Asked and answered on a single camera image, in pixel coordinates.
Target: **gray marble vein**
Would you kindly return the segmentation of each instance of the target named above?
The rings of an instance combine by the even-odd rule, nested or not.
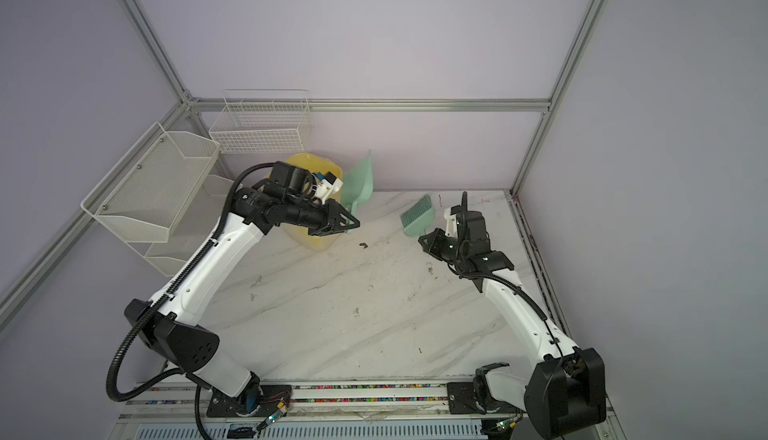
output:
[[[266,379],[468,376],[520,357],[522,344],[472,282],[402,233],[399,215],[425,193],[375,192],[360,207],[360,228],[323,252],[273,229],[219,289],[201,325]],[[458,204],[461,192],[429,194],[431,228],[444,228],[442,208]],[[469,192],[468,204],[543,304],[504,192]]]

